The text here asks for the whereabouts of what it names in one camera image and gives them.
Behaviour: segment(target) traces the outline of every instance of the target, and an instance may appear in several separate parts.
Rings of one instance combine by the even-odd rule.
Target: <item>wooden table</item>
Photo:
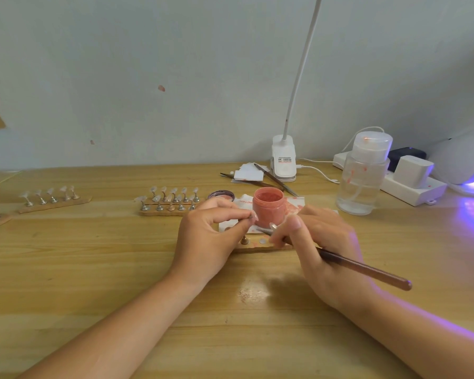
[[[0,211],[24,190],[74,184],[87,205],[16,216],[0,226],[0,378],[14,377],[158,280],[174,251],[179,217],[141,217],[133,198],[151,185],[206,195],[250,185],[219,172],[239,164],[58,168],[0,183]],[[340,170],[322,169],[339,178]],[[337,186],[298,170],[292,188],[335,208]],[[412,280],[387,288],[474,331],[474,198],[448,192],[413,208],[383,192],[365,217],[341,215],[365,260]],[[324,305],[307,286],[295,252],[239,254],[177,319],[136,378],[411,378],[372,338]]]

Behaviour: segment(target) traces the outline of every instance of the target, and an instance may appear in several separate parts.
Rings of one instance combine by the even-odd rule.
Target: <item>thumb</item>
[[[312,269],[321,265],[322,258],[302,218],[298,215],[290,215],[286,219],[286,226],[302,267]]]
[[[254,225],[256,218],[256,214],[251,214],[249,218],[241,219],[235,226],[228,229],[221,235],[224,237],[229,246],[235,246],[244,237],[244,235],[246,235],[249,228]]]

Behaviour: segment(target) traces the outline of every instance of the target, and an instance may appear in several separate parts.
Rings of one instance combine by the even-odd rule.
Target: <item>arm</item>
[[[332,210],[306,207],[272,235],[289,235],[309,285],[425,379],[474,377],[474,333],[384,293],[370,278],[322,261],[321,247],[361,261],[354,230]]]
[[[215,222],[241,221],[218,233]],[[251,210],[219,198],[183,217],[165,277],[23,373],[21,379],[127,379],[167,328],[225,264],[256,221]]]

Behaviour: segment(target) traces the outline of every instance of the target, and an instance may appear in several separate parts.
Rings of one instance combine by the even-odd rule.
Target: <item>power strip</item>
[[[344,168],[341,165],[344,165],[346,162],[346,156],[348,153],[349,152],[335,154],[332,165],[343,170]],[[393,197],[397,197],[405,203],[409,203],[411,206],[418,206],[422,203],[428,205],[436,204],[436,199],[442,197],[446,188],[447,184],[444,182],[427,177],[424,188],[414,189],[395,181],[394,173],[389,170],[386,172],[385,179],[381,184],[382,191],[392,195]]]

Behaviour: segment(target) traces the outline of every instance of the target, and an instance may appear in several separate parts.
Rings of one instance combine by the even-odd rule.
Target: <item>fingernail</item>
[[[287,221],[291,230],[297,230],[302,227],[302,222],[300,222],[300,217],[295,214],[290,214],[287,218]]]
[[[258,221],[258,216],[256,215],[254,210],[251,210],[251,215],[249,216],[249,218],[253,221],[253,223]]]

